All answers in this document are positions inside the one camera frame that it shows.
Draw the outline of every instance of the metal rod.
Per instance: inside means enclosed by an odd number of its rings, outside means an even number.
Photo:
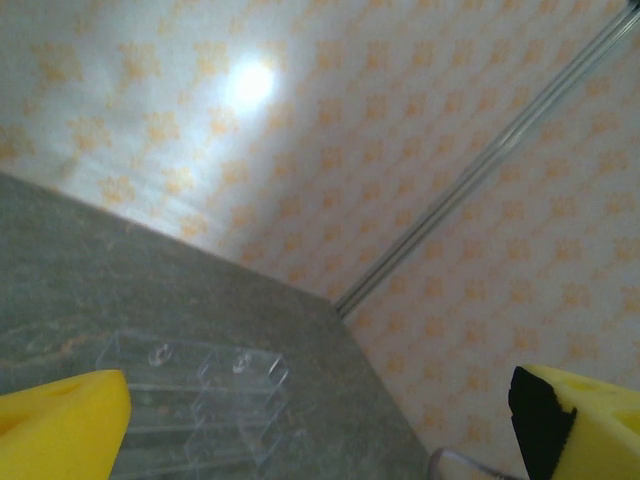
[[[598,62],[640,20],[640,4],[617,15],[540,94],[500,133],[414,224],[378,259],[335,304],[344,319],[499,166],[531,130],[545,118]]]

